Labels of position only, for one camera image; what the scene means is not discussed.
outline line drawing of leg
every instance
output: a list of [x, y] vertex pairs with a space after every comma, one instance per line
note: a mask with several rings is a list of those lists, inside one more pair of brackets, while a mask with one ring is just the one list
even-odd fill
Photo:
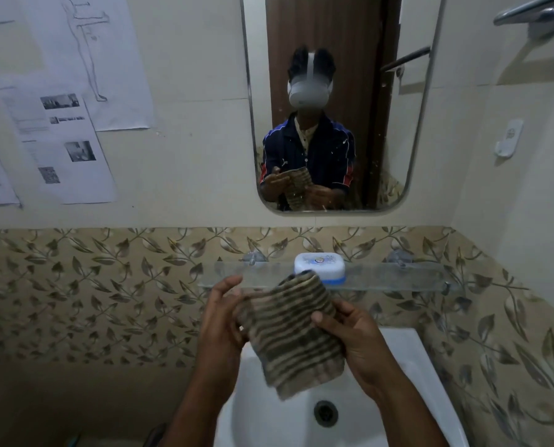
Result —
[[74, 39], [76, 39], [80, 59], [82, 59], [84, 68], [87, 71], [88, 84], [93, 90], [95, 100], [97, 102], [106, 102], [107, 97], [102, 96], [99, 92], [99, 85], [97, 84], [97, 73], [95, 72], [93, 55], [91, 54], [90, 47], [88, 46], [87, 33], [84, 29], [85, 27], [88, 27], [90, 25], [109, 23], [109, 15], [107, 15], [105, 12], [101, 12], [100, 16], [80, 17], [78, 14], [77, 6], [90, 6], [90, 3], [87, 2], [82, 4], [74, 4], [72, 0], [62, 0], [62, 7], [66, 12], [68, 27], [72, 32], [72, 36], [74, 36]]

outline qr code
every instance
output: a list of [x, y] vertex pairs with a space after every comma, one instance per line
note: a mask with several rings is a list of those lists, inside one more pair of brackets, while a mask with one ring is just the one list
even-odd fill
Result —
[[53, 167], [48, 166], [45, 168], [39, 168], [39, 172], [41, 172], [45, 183], [59, 183], [59, 177], [57, 177]]

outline sink basin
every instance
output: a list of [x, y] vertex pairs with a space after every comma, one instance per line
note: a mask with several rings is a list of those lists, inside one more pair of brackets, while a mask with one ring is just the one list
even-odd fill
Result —
[[[401, 368], [418, 389], [451, 447], [469, 447], [453, 406], [415, 330], [381, 329]], [[330, 402], [325, 409], [322, 402]], [[315, 408], [321, 408], [315, 417]], [[318, 423], [336, 423], [330, 427]], [[217, 421], [215, 447], [385, 447], [378, 407], [351, 371], [280, 401], [267, 387], [260, 360], [247, 344], [236, 389]]]

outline sink drain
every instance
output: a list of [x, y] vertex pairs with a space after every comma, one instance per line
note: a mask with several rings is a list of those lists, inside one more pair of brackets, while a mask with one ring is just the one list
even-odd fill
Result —
[[339, 420], [339, 412], [333, 403], [322, 400], [314, 406], [314, 417], [318, 425], [330, 428]]

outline checkered washcloth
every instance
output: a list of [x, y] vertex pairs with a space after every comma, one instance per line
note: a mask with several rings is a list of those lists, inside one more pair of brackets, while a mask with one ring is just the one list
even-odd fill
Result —
[[313, 271], [291, 275], [273, 290], [251, 293], [237, 318], [260, 359], [269, 387], [281, 400], [343, 373], [343, 344], [315, 327], [310, 314], [335, 315], [329, 293]]
[[306, 187], [312, 185], [312, 178], [310, 177], [308, 168], [293, 169], [282, 173], [282, 175], [291, 178], [291, 185], [285, 189], [285, 198], [291, 210], [306, 210], [307, 208], [304, 203]]

